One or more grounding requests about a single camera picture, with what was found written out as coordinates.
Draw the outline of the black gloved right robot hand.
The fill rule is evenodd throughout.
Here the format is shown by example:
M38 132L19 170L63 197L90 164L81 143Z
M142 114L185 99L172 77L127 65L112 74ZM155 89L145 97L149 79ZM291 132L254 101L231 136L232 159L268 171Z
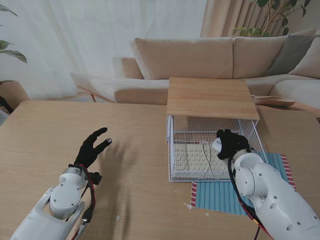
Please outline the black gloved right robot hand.
M217 154L220 160L232 158L238 151L250 148L248 140L243 135L233 133L229 129L218 130L216 136L221 141L221 151Z

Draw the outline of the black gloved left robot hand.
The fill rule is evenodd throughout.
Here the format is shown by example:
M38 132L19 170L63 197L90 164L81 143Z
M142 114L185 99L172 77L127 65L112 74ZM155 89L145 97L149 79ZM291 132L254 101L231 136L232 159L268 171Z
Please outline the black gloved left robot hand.
M95 162L98 155L112 143L112 139L107 138L102 143L94 147L94 143L98 139L98 137L106 133L107 130L107 127L100 128L87 137L87 139L82 143L79 149L78 155L73 163L74 167L83 165L88 169Z

